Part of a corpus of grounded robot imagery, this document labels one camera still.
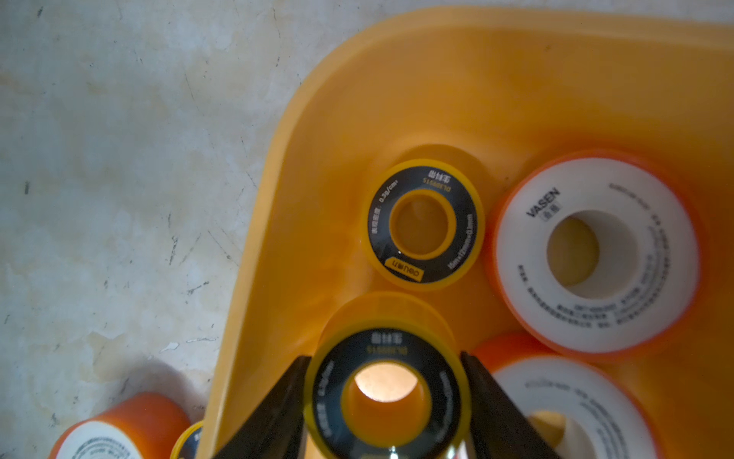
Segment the yellow plastic storage box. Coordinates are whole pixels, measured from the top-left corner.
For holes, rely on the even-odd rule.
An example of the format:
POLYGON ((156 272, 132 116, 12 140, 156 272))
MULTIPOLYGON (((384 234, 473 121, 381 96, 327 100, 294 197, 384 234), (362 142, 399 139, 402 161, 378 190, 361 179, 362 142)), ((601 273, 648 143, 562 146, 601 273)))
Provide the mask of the yellow plastic storage box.
POLYGON ((673 182, 702 238, 676 330, 606 371, 672 458, 733 454, 733 31, 593 13, 441 7, 348 40, 298 89, 267 156, 199 456, 229 441, 342 304, 390 288, 359 214, 384 171, 454 162, 492 212, 553 159, 594 147, 673 182))

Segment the orange white sealing tape roll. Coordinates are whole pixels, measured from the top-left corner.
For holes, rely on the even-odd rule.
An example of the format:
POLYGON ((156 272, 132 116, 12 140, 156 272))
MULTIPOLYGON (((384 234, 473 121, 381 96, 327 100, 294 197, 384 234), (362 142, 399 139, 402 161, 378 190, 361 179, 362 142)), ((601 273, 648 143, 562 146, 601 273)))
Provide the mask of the orange white sealing tape roll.
POLYGON ((563 356, 526 332, 483 342, 473 355, 563 458, 664 458, 640 403, 601 370, 563 356))
POLYGON ((168 397, 143 392, 79 422, 55 443, 52 458, 167 458, 191 425, 168 397))
POLYGON ((584 361, 621 361, 669 338, 693 311, 700 227, 666 170, 587 149, 543 164, 501 201, 485 270, 531 336, 584 361))

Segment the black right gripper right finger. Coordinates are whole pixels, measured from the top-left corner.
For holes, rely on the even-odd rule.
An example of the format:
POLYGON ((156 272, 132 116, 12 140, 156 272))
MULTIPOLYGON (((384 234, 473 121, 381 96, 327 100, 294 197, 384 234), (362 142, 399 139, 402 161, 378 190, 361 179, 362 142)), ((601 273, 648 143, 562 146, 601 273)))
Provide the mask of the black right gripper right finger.
POLYGON ((466 351, 460 359, 470 388, 474 457, 559 459, 483 363, 466 351))

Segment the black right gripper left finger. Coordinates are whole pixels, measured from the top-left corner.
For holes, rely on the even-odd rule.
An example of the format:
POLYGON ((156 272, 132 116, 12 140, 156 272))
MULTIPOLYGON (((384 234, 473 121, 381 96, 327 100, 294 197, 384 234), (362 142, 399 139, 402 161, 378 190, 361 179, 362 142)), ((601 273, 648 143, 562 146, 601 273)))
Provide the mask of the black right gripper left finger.
POLYGON ((303 458, 304 390, 310 356, 297 357, 214 458, 303 458))

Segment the black yellow sealing tape roll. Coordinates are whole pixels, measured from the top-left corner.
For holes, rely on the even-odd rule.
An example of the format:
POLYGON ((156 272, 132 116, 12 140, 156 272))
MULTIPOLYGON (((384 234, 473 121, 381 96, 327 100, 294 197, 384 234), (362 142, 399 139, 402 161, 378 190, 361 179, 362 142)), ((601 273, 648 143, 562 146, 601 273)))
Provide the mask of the black yellow sealing tape roll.
POLYGON ((378 273, 403 289, 428 292, 457 282, 473 266, 486 218, 479 192, 463 172, 419 159, 372 180, 359 229, 378 273))
POLYGON ((455 458, 471 418, 468 376, 443 317, 416 296, 359 296, 327 321, 304 418, 326 458, 455 458))
POLYGON ((195 459, 203 433, 204 422, 199 421, 187 428, 176 441, 170 459, 195 459))

